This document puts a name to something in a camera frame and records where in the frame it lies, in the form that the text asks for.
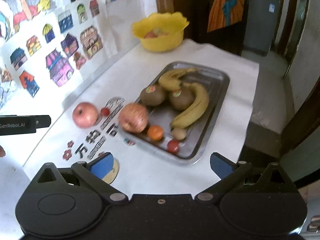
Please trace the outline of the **small tan longan fruit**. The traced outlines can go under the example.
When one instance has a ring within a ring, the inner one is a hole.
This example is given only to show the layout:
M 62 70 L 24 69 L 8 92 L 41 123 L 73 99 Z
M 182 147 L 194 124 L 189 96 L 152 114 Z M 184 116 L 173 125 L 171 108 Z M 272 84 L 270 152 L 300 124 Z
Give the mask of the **small tan longan fruit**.
M 173 138 L 178 141 L 184 140 L 187 136 L 187 131 L 183 128 L 178 127 L 174 128 L 171 133 Z

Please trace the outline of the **red apple with dimple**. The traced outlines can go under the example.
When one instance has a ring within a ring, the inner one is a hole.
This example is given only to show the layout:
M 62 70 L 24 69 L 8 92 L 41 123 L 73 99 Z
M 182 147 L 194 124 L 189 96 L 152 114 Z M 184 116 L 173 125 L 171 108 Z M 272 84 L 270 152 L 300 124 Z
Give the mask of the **red apple with dimple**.
M 120 111 L 118 122 L 123 130 L 130 133 L 140 133 L 148 125 L 148 110 L 140 103 L 129 103 Z

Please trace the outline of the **long yellow banana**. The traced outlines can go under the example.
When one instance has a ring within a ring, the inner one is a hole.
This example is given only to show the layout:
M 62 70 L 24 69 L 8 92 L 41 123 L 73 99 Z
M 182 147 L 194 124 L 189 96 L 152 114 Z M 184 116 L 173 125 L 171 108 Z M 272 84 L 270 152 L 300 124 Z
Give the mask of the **long yellow banana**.
M 202 84 L 197 82 L 183 83 L 183 87 L 189 88 L 194 93 L 195 100 L 171 121 L 171 128 L 187 128 L 205 113 L 209 105 L 209 94 Z

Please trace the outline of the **yellow plastic bowl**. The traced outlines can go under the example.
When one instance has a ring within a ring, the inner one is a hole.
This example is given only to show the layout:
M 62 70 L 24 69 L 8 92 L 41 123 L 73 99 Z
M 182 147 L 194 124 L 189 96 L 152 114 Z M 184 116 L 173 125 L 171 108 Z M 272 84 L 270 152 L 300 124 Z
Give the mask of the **yellow plastic bowl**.
M 132 24 L 132 34 L 151 52 L 165 52 L 178 47 L 189 21 L 181 12 L 153 13 Z

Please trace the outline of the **small orange tangerine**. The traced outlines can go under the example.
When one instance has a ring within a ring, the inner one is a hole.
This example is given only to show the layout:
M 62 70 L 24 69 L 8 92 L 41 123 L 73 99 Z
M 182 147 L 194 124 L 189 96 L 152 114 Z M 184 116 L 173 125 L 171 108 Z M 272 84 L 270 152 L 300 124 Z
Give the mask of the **small orange tangerine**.
M 158 125 L 152 125 L 147 131 L 147 136 L 152 141 L 160 141 L 164 136 L 163 128 Z

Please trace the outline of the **smooth red apple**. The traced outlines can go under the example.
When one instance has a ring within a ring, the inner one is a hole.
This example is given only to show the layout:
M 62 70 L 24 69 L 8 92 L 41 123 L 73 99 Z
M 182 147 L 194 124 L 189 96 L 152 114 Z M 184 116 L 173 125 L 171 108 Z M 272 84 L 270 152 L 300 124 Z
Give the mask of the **smooth red apple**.
M 81 102 L 73 110 L 72 118 L 77 127 L 89 128 L 97 122 L 99 112 L 90 102 Z

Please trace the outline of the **houses drawing paper sheet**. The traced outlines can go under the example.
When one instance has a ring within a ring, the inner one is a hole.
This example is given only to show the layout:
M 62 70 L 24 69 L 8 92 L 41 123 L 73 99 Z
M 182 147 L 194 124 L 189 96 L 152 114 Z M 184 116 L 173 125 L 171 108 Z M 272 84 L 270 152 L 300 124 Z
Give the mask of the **houses drawing paper sheet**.
M 65 100 L 117 52 L 105 0 L 78 0 L 37 16 L 1 42 L 1 112 Z

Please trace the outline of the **dark door with painting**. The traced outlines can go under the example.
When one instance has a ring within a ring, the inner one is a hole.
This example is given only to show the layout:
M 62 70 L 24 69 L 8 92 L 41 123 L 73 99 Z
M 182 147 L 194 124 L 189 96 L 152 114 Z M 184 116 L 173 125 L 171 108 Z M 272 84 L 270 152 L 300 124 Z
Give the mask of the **dark door with painting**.
M 246 30 L 247 0 L 156 0 L 158 12 L 181 12 L 189 21 L 184 36 L 240 55 Z

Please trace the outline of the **red cherry tomato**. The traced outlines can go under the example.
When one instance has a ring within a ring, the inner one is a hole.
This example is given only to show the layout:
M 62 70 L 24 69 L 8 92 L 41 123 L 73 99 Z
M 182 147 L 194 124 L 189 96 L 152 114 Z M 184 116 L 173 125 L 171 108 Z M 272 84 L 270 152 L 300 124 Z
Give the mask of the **red cherry tomato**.
M 172 153 L 172 154 L 177 154 L 180 150 L 180 146 L 179 146 L 179 141 L 177 140 L 170 140 L 168 143 L 167 143 L 167 151 L 169 153 Z
M 110 110 L 109 110 L 109 108 L 107 108 L 107 107 L 102 108 L 102 109 L 100 110 L 100 114 L 101 114 L 102 116 L 109 116 L 109 115 L 110 115 Z

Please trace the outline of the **short yellow banana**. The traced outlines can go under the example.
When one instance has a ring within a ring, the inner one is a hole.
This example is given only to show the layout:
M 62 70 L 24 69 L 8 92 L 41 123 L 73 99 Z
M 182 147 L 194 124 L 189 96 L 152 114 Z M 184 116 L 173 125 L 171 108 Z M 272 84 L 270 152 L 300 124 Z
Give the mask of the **short yellow banana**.
M 181 68 L 181 69 L 173 69 L 161 75 L 158 80 L 160 86 L 162 86 L 165 90 L 173 92 L 180 90 L 182 81 L 180 78 L 185 74 L 197 72 L 198 68 Z

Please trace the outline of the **metal tray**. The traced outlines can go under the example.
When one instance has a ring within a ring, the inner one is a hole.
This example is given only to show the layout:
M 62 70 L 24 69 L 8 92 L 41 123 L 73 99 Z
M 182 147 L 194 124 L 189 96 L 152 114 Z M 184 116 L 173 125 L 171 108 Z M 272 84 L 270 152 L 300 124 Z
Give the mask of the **metal tray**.
M 123 137 L 135 142 L 139 148 L 181 165 L 194 164 L 203 154 L 220 113 L 230 82 L 229 76 L 221 70 L 177 61 L 168 64 L 151 84 L 156 84 L 161 75 L 170 70 L 192 67 L 198 68 L 198 71 L 182 76 L 180 79 L 182 81 L 181 85 L 193 82 L 202 84 L 209 94 L 209 105 L 205 113 L 197 121 L 185 128 L 187 136 L 179 143 L 180 150 L 177 154 L 167 151 L 167 143 L 174 139 L 171 134 L 173 128 L 171 128 L 170 123 L 180 112 L 169 105 L 168 99 L 159 106 L 147 107 L 149 114 L 148 125 L 159 125 L 164 129 L 164 136 L 160 141 L 153 142 L 150 140 L 146 129 L 137 134 L 126 132 L 122 128 L 119 129 L 119 133 Z

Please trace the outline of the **grey appliance box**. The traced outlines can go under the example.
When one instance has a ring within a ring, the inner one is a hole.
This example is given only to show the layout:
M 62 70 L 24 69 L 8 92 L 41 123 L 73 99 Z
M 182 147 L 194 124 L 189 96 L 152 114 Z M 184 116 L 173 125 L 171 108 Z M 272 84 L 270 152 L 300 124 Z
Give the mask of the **grey appliance box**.
M 279 13 L 279 0 L 248 0 L 244 48 L 267 55 L 274 36 Z

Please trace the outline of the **kiwi with sticker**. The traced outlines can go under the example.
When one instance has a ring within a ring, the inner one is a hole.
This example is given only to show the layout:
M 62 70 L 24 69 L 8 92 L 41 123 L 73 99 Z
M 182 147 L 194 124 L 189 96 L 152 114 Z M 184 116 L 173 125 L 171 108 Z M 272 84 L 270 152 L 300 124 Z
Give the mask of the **kiwi with sticker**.
M 140 100 L 146 106 L 158 106 L 167 97 L 167 92 L 160 85 L 151 85 L 144 88 L 140 93 Z
M 194 102 L 195 96 L 188 87 L 182 87 L 180 90 L 169 92 L 168 99 L 175 110 L 184 111 Z

